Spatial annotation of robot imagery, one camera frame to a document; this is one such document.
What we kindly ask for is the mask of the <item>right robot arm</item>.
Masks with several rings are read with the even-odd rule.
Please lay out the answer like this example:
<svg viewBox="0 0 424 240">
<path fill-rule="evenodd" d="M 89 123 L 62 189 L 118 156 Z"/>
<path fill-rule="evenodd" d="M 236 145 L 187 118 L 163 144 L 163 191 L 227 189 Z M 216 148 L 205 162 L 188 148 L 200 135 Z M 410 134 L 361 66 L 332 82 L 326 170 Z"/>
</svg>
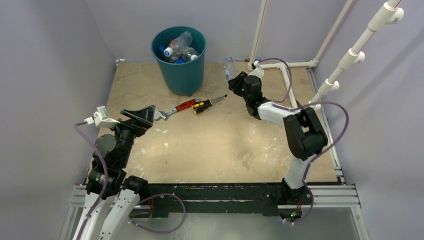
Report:
<svg viewBox="0 0 424 240">
<path fill-rule="evenodd" d="M 288 172 L 282 182 L 280 196 L 288 204 L 300 198 L 312 161 L 328 144 L 328 137 L 316 111 L 311 107 L 292 109 L 277 106 L 263 96 L 262 81 L 255 75 L 241 72 L 226 76 L 228 88 L 245 101 L 247 112 L 258 120 L 269 121 L 284 127 L 287 146 L 293 155 Z"/>
</svg>

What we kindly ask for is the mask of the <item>white-label clear bottle white cap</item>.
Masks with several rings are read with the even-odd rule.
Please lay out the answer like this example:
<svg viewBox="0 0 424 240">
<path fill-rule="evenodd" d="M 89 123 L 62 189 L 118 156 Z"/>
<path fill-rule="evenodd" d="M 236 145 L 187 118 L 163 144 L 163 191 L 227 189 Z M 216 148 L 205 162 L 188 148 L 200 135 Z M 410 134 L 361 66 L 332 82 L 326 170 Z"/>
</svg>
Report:
<svg viewBox="0 0 424 240">
<path fill-rule="evenodd" d="M 192 47 L 188 47 L 181 55 L 181 58 L 185 61 L 185 62 L 190 62 L 193 61 L 195 59 L 197 59 L 199 56 L 199 53 Z"/>
</svg>

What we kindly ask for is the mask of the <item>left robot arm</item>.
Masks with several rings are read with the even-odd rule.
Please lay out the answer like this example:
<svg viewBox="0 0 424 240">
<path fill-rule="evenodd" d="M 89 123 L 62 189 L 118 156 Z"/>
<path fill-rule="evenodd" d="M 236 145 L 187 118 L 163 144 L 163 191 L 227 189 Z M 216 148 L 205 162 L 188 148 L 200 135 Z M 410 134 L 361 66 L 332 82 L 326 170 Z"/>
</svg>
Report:
<svg viewBox="0 0 424 240">
<path fill-rule="evenodd" d="M 130 207 L 142 205 L 149 199 L 148 182 L 140 177 L 126 177 L 125 168 L 136 138 L 154 124 L 155 105 L 139 110 L 122 109 L 127 120 L 113 119 L 105 106 L 97 107 L 92 116 L 74 125 L 74 129 L 93 148 L 91 171 L 87 176 L 84 208 L 74 240 L 110 240 L 129 215 Z M 94 124 L 113 134 L 90 140 L 82 125 Z"/>
</svg>

